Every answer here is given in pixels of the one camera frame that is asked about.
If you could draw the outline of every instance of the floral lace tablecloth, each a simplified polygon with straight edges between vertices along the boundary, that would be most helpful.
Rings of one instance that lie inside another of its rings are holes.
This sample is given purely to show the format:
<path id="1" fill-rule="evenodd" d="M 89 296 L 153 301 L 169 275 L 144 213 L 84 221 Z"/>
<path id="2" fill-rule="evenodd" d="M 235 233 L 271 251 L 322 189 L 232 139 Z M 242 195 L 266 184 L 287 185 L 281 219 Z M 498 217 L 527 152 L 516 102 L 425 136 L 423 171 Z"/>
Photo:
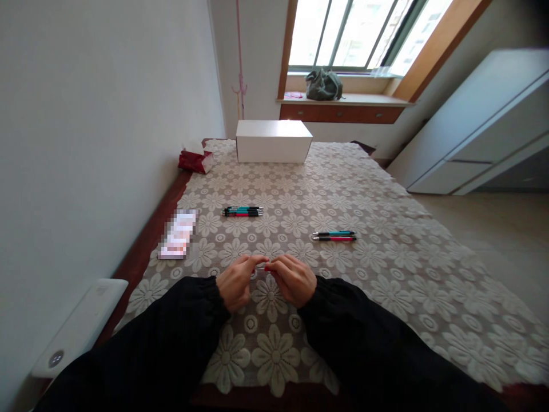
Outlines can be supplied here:
<path id="1" fill-rule="evenodd" d="M 549 382 L 547 327 L 358 145 L 314 142 L 304 164 L 239 164 L 233 140 L 210 140 L 206 149 L 215 166 L 193 174 L 178 203 L 200 209 L 196 250 L 186 260 L 158 260 L 153 251 L 119 327 L 183 276 L 216 276 L 244 253 L 291 253 L 316 274 L 361 288 L 477 381 L 498 391 Z M 228 205 L 265 212 L 222 217 Z M 311 240 L 337 229 L 358 232 L 358 241 Z M 250 290 L 249 305 L 222 329 L 203 382 L 223 393 L 270 385 L 277 397 L 286 382 L 317 382 L 337 394 L 337 378 L 274 278 L 259 269 Z"/>

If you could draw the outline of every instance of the hand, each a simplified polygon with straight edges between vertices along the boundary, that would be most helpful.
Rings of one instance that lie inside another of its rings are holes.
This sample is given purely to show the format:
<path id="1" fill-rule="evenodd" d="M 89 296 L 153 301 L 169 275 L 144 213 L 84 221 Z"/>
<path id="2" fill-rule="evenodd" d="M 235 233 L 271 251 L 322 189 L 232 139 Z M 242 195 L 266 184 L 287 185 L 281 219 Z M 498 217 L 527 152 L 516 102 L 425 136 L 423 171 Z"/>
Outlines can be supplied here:
<path id="1" fill-rule="evenodd" d="M 313 297 L 316 289 L 316 276 L 301 260 L 292 255 L 277 256 L 265 266 L 272 273 L 280 291 L 288 302 L 301 308 Z"/>
<path id="2" fill-rule="evenodd" d="M 269 258 L 266 256 L 242 255 L 217 277 L 219 294 L 230 313 L 234 313 L 248 304 L 250 301 L 250 277 L 256 265 L 268 261 Z"/>

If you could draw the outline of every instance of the tiled floor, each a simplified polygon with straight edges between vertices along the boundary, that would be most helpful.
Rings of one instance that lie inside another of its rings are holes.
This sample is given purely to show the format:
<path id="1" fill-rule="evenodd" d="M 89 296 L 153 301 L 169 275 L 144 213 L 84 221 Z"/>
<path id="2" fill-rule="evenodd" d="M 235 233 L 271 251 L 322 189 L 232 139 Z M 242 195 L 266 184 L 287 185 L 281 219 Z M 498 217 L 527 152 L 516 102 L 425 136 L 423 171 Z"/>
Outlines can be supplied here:
<path id="1" fill-rule="evenodd" d="M 413 195 L 549 324 L 549 195 Z"/>

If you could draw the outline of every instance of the black sleeve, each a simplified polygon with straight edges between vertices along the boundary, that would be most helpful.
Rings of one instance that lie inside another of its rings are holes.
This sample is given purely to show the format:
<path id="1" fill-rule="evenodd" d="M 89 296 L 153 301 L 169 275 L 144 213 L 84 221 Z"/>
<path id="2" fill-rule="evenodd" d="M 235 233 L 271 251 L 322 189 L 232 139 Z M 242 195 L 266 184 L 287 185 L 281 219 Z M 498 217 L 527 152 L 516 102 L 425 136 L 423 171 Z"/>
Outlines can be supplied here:
<path id="1" fill-rule="evenodd" d="M 215 278 L 183 278 L 68 365 L 34 411 L 182 410 L 228 319 Z"/>
<path id="2" fill-rule="evenodd" d="M 362 290 L 341 279 L 317 279 L 315 294 L 298 312 L 310 345 L 361 408 L 507 410 Z"/>

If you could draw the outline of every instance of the window frame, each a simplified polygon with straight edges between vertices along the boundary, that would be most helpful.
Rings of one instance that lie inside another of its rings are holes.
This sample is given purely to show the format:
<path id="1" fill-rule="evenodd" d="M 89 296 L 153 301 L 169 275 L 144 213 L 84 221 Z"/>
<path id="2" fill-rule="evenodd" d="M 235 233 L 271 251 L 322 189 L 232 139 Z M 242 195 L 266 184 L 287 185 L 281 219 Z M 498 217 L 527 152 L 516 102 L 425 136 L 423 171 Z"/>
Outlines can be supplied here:
<path id="1" fill-rule="evenodd" d="M 406 75 L 385 94 L 415 103 L 491 2 L 492 0 L 453 0 Z M 284 102 L 296 12 L 297 0 L 288 0 L 277 102 Z"/>
<path id="2" fill-rule="evenodd" d="M 385 21 L 383 22 L 383 25 L 381 26 L 381 29 L 379 31 L 379 34 L 377 35 L 376 41 L 373 44 L 372 50 L 368 56 L 368 59 L 366 61 L 366 64 L 364 66 L 334 66 L 333 62 L 336 58 L 337 51 L 339 49 L 341 38 L 343 36 L 343 32 L 345 30 L 345 25 L 347 24 L 347 19 L 349 17 L 349 14 L 351 13 L 351 8 L 353 5 L 353 0 L 347 0 L 347 5 L 345 7 L 345 12 L 343 14 L 343 17 L 341 19 L 341 24 L 339 26 L 339 30 L 337 32 L 337 37 L 334 42 L 333 48 L 332 48 L 332 54 L 330 57 L 330 61 L 327 65 L 319 66 L 317 65 L 317 61 L 319 58 L 320 53 L 320 46 L 322 45 L 322 40 L 324 37 L 324 30 L 326 28 L 326 23 L 328 21 L 328 16 L 330 13 L 330 8 L 332 6 L 332 0 L 328 1 L 328 6 L 326 8 L 326 13 L 324 15 L 324 22 L 322 25 L 322 30 L 320 32 L 319 42 L 316 48 L 316 54 L 315 54 L 315 60 L 313 61 L 313 65 L 288 65 L 288 72 L 289 73 L 295 73 L 295 72 L 311 72 L 315 69 L 324 68 L 328 70 L 332 70 L 336 73 L 351 73 L 351 74 L 369 74 L 372 69 L 368 69 L 368 65 L 370 64 L 372 57 L 374 53 L 376 52 L 377 46 L 385 32 L 385 29 L 387 28 L 387 25 L 389 24 L 393 11 L 395 10 L 395 7 L 398 3 L 398 0 L 393 0 L 393 3 L 391 4 L 391 8 L 389 9 L 389 13 L 387 13 L 387 17 L 385 18 Z M 390 66 L 394 59 L 396 58 L 398 52 L 400 51 L 400 48 L 404 44 L 404 41 L 408 37 L 408 34 L 410 30 L 412 30 L 414 23 L 416 22 L 418 16 L 421 14 L 421 11 L 423 10 L 423 6 L 427 3 L 427 0 L 412 0 L 412 4 L 408 8 L 408 11 L 406 12 L 406 15 L 403 17 L 402 23 L 400 24 L 395 37 L 391 41 L 391 44 L 389 45 L 389 48 L 385 52 L 385 56 L 381 60 L 381 66 Z"/>

